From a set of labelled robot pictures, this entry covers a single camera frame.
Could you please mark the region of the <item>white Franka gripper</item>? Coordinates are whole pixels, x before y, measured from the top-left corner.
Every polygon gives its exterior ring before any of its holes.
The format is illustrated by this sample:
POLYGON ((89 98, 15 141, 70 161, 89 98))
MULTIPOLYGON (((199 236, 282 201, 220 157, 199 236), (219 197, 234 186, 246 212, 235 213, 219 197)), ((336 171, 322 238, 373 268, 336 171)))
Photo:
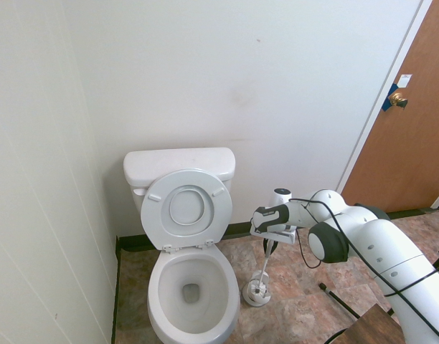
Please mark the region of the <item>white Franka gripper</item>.
POLYGON ((265 251, 265 256, 268 256, 270 253, 273 253, 277 246, 278 242, 283 242, 285 244, 295 244, 296 241, 296 226, 289 225, 275 225, 275 228, 278 231, 266 231, 266 232, 258 232, 257 229, 251 225, 250 233, 254 236, 264 238, 263 240, 263 249, 265 251), (269 240, 273 240, 273 245, 270 251, 269 240))

